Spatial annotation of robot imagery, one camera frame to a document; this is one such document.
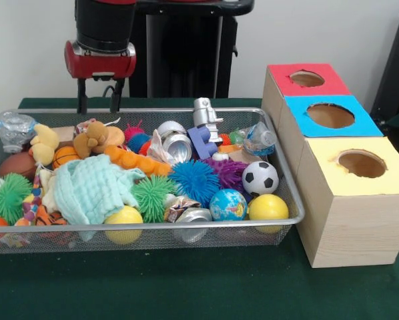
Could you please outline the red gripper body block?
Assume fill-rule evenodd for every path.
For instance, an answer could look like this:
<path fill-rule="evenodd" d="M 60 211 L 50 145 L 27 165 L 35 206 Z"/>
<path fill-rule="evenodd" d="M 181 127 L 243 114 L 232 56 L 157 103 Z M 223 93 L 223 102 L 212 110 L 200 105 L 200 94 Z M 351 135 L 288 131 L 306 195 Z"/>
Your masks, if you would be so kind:
<path fill-rule="evenodd" d="M 98 53 L 82 48 L 76 41 L 67 41 L 64 58 L 74 79 L 128 78 L 133 74 L 137 61 L 132 43 L 122 53 Z"/>

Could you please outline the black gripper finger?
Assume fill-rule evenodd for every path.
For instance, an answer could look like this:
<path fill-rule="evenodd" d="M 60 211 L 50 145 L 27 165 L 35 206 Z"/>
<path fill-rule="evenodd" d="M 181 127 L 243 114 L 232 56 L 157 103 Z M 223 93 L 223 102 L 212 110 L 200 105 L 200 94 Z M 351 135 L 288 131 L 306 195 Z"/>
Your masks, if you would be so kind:
<path fill-rule="evenodd" d="M 125 79 L 117 79 L 115 81 L 115 86 L 113 87 L 110 101 L 110 111 L 112 113 L 119 112 L 124 85 Z"/>
<path fill-rule="evenodd" d="M 85 79 L 77 80 L 77 113 L 85 115 L 87 113 L 87 95 Z"/>

